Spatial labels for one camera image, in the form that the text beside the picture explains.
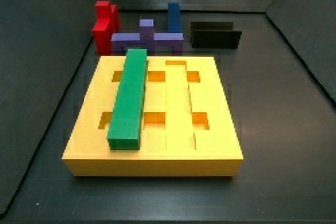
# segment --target block with holes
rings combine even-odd
[[[139,150],[106,140],[123,56],[101,57],[62,161],[74,176],[233,176],[242,161],[211,57],[147,57]]]

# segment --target purple block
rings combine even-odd
[[[183,35],[181,33],[154,33],[153,39],[155,41],[183,40]]]
[[[139,27],[153,27],[153,19],[138,19]]]
[[[141,41],[153,41],[153,19],[139,19],[138,30]]]
[[[113,33],[110,41],[139,41],[138,33]]]
[[[111,35],[113,54],[125,54],[127,47],[145,48],[154,55],[155,46],[171,47],[171,54],[182,54],[183,35],[181,33],[154,33],[153,19],[138,19],[138,33],[114,33]]]

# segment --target wooden block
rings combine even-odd
[[[118,93],[107,130],[113,150],[139,149],[139,128],[146,77],[146,50],[126,52]]]

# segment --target blue block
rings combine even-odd
[[[181,15],[178,3],[167,3],[167,32],[181,33]]]

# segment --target rectangular slot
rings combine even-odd
[[[201,82],[199,71],[187,71],[186,80],[187,82],[199,83]]]
[[[118,82],[121,80],[122,71],[113,71],[111,82]]]
[[[143,129],[165,129],[165,113],[163,112],[143,112]]]
[[[166,60],[165,65],[183,65],[183,66],[186,66],[186,62],[185,61]]]
[[[110,118],[111,118],[111,112],[103,111],[99,117],[99,126],[98,126],[99,130],[105,129],[106,125],[109,125]]]
[[[149,82],[165,82],[165,71],[147,71],[146,76]]]
[[[209,119],[206,112],[193,112],[191,113],[193,127],[194,130],[209,130]]]

